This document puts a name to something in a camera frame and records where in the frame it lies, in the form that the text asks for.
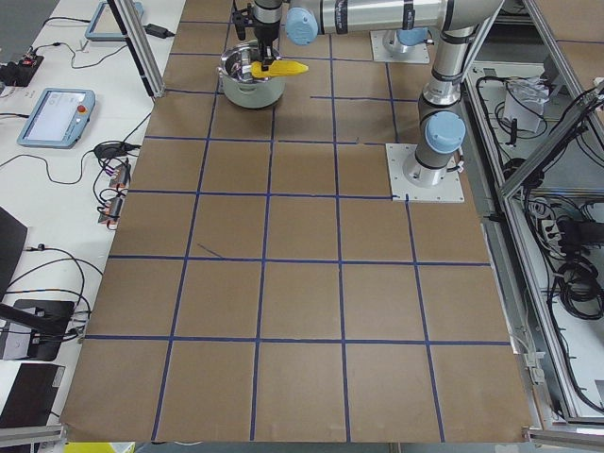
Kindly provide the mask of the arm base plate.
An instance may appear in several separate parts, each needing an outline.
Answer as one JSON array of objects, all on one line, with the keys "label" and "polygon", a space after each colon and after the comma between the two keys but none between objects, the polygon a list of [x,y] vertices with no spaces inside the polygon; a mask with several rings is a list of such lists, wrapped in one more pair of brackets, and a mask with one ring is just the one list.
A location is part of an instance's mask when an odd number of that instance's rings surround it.
[{"label": "arm base plate", "polygon": [[391,198],[399,202],[463,203],[460,174],[442,169],[428,169],[415,156],[413,143],[387,143],[386,160]]},{"label": "arm base plate", "polygon": [[427,27],[372,31],[370,37],[374,61],[429,63]]}]

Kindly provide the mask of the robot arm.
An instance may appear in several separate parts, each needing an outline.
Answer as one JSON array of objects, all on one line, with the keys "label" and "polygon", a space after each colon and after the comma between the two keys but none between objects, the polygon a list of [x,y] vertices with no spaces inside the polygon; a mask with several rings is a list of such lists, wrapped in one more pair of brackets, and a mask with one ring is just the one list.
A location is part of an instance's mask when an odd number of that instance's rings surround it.
[{"label": "robot arm", "polygon": [[430,75],[419,99],[418,143],[403,164],[413,185],[433,188],[447,172],[462,145],[465,124],[457,113],[464,64],[478,27],[496,16],[498,1],[251,1],[234,10],[240,38],[251,28],[263,68],[275,60],[274,42],[284,30],[288,39],[307,45],[319,35],[364,31],[408,32],[428,27],[438,32]]}]

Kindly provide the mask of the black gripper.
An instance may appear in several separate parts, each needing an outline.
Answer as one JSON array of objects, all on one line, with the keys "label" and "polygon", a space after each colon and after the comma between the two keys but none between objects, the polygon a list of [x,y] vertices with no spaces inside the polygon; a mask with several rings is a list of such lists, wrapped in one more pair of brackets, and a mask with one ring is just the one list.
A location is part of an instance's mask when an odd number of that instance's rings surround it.
[{"label": "black gripper", "polygon": [[254,34],[259,43],[259,63],[260,69],[266,71],[275,61],[273,52],[273,43],[278,39],[279,22],[263,23],[256,21]]}]

